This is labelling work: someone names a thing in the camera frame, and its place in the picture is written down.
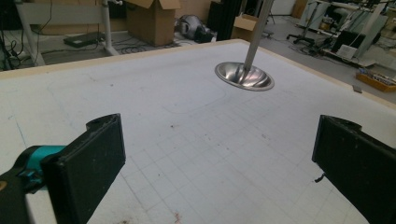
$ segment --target open cardboard box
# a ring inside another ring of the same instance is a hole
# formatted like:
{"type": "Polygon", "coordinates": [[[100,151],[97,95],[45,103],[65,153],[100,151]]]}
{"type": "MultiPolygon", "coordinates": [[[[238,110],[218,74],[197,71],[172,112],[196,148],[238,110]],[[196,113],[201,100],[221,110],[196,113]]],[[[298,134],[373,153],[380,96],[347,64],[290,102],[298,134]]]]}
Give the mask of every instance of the open cardboard box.
{"type": "Polygon", "coordinates": [[[256,30],[257,21],[258,18],[245,14],[236,17],[235,22],[233,23],[233,33],[231,34],[231,38],[244,39],[250,42],[256,30]]]}
{"type": "Polygon", "coordinates": [[[175,10],[179,0],[126,0],[127,29],[152,46],[171,44],[175,36],[175,10]]]}

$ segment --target white tabletop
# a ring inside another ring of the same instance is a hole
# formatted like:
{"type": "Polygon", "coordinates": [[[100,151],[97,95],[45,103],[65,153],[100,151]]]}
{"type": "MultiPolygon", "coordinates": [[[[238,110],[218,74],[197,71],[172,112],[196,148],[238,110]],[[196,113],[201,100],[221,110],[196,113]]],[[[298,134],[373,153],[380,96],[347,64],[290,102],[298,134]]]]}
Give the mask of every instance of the white tabletop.
{"type": "MultiPolygon", "coordinates": [[[[318,119],[349,119],[394,147],[394,105],[262,49],[254,65],[270,91],[215,75],[247,51],[231,41],[4,73],[0,172],[29,146],[67,145],[121,113],[127,162],[91,223],[367,223],[328,180],[313,183],[318,119]]],[[[45,191],[29,201],[37,223],[54,222],[45,191]]]]}

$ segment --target desk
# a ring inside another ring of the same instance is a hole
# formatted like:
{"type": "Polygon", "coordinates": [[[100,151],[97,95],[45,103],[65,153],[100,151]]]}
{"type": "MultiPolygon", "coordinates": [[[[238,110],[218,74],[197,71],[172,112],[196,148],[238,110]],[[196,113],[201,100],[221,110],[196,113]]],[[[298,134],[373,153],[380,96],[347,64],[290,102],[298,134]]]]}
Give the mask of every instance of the desk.
{"type": "MultiPolygon", "coordinates": [[[[394,147],[396,106],[264,49],[254,64],[270,91],[215,75],[247,51],[232,40],[4,72],[0,171],[121,113],[127,162],[91,223],[367,223],[328,180],[313,182],[318,119],[349,119],[394,147]]],[[[37,223],[54,222],[45,192],[29,202],[37,223]]]]}

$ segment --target stainless steel bowl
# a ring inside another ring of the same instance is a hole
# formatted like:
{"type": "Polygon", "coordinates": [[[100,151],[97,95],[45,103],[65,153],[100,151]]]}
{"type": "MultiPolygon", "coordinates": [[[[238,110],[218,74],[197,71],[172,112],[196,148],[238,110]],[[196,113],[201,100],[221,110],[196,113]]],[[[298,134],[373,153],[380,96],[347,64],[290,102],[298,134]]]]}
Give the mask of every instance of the stainless steel bowl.
{"type": "Polygon", "coordinates": [[[243,63],[220,63],[215,69],[223,81],[249,91],[268,91],[274,87],[274,80],[260,68],[251,66],[244,70],[243,63]]]}

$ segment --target white desk leg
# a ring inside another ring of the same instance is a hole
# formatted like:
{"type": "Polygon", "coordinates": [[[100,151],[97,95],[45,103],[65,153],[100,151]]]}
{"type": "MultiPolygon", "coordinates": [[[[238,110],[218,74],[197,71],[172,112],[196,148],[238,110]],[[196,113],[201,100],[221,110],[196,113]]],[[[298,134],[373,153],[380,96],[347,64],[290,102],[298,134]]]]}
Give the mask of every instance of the white desk leg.
{"type": "Polygon", "coordinates": [[[111,45],[111,28],[110,28],[110,13],[108,12],[108,2],[103,0],[102,2],[102,17],[103,23],[105,24],[105,35],[106,44],[105,49],[110,55],[119,55],[119,53],[111,45]]]}
{"type": "Polygon", "coordinates": [[[25,19],[24,13],[23,13],[23,9],[21,8],[22,4],[23,4],[23,2],[15,1],[15,5],[17,7],[18,14],[20,15],[20,18],[21,18],[23,31],[26,35],[27,42],[29,43],[30,57],[32,58],[32,61],[35,63],[35,66],[46,65],[44,63],[43,56],[41,55],[40,51],[37,49],[37,45],[36,45],[35,40],[33,39],[33,34],[32,34],[32,30],[30,29],[30,25],[28,22],[26,22],[26,19],[25,19]]]}

